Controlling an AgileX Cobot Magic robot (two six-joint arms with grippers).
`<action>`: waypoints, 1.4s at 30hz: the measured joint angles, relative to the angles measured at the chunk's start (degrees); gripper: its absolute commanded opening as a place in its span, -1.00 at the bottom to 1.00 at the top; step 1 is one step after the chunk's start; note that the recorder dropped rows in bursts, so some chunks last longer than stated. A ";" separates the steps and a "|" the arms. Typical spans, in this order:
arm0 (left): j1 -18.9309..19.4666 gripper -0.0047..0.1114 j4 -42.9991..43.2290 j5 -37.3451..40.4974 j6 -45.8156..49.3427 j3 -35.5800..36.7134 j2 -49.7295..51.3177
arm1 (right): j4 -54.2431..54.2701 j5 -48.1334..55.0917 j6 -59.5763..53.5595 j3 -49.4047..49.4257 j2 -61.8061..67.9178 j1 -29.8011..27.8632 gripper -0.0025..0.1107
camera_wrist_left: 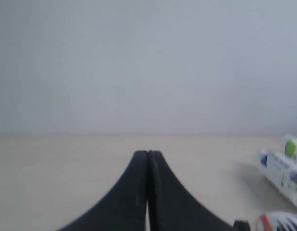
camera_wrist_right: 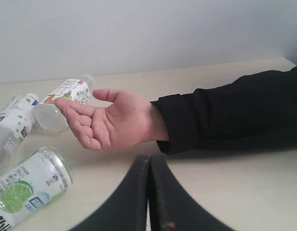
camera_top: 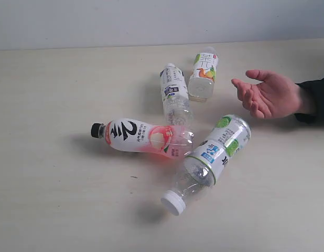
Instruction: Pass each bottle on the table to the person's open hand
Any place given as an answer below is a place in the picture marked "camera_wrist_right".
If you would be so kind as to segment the person's open hand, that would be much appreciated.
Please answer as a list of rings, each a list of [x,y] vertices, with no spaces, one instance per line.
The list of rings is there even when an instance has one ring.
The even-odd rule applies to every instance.
[[[111,89],[94,90],[93,96],[110,102],[110,106],[96,107],[65,98],[55,101],[84,148],[114,151],[143,142],[169,141],[160,111],[142,96]]]

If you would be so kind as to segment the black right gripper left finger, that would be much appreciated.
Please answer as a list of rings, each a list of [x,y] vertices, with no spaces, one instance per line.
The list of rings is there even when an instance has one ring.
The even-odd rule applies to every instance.
[[[144,231],[147,226],[149,157],[138,155],[109,198],[73,231]]]

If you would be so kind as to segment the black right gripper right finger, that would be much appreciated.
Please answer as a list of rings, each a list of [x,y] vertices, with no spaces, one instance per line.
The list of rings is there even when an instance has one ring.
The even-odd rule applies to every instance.
[[[232,230],[186,192],[160,154],[150,157],[148,201],[152,231]]]

